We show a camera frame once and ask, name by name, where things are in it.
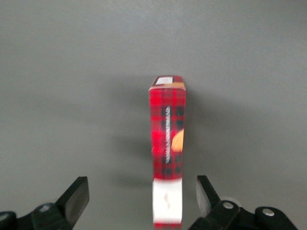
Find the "gray surface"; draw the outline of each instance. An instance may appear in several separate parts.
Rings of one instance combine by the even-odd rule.
[[[148,88],[187,86],[184,218],[197,174],[307,227],[307,2],[1,1],[0,208],[87,175],[75,226],[152,228]]]

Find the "bolt head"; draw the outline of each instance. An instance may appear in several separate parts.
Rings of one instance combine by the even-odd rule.
[[[268,208],[263,209],[262,212],[263,212],[264,215],[266,215],[268,217],[272,217],[272,216],[275,215],[275,213],[272,210],[268,209]]]
[[[233,209],[234,208],[234,205],[229,203],[229,202],[224,202],[223,203],[223,206],[227,209]]]

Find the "cardboard box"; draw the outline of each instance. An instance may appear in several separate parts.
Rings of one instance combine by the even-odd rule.
[[[149,89],[155,227],[181,226],[186,88],[181,76],[160,76]]]

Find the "red tartan pattern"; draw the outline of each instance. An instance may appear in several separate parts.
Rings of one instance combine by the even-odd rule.
[[[186,103],[186,91],[180,87],[165,85],[155,86],[158,78],[149,90],[151,141],[153,156],[153,177],[164,180],[182,178],[182,152],[170,150],[170,158],[166,157],[166,109],[170,108],[170,140],[172,143],[175,134],[184,128],[184,110]],[[183,82],[182,77],[173,76],[173,82]],[[154,223],[154,227],[180,229],[181,223],[166,224]]]
[[[160,229],[171,229],[171,230],[180,230],[182,227],[182,224],[163,224],[163,223],[154,223],[153,227],[156,230]]]

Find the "white label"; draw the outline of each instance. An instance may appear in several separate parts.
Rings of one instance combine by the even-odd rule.
[[[173,77],[162,77],[157,80],[156,85],[172,84]]]
[[[154,223],[181,223],[182,178],[176,180],[153,180]]]

